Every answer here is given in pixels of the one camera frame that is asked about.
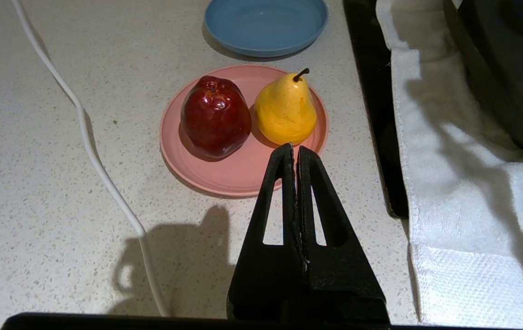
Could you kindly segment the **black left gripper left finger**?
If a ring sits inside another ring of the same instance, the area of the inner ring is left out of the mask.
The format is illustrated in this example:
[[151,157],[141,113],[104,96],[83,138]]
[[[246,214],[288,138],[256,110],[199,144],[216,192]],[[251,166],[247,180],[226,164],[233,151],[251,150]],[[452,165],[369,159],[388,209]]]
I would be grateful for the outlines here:
[[[283,244],[263,238],[274,186],[282,180]],[[275,149],[266,167],[227,294],[228,319],[278,321],[287,301],[304,287],[303,234],[294,173],[294,148]]]

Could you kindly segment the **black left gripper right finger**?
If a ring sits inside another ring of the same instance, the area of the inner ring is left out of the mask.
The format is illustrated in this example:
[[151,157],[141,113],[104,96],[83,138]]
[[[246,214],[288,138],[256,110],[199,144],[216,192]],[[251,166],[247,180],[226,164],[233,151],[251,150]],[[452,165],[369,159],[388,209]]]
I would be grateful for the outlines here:
[[297,169],[304,309],[326,321],[389,321],[383,290],[322,160],[301,147]]

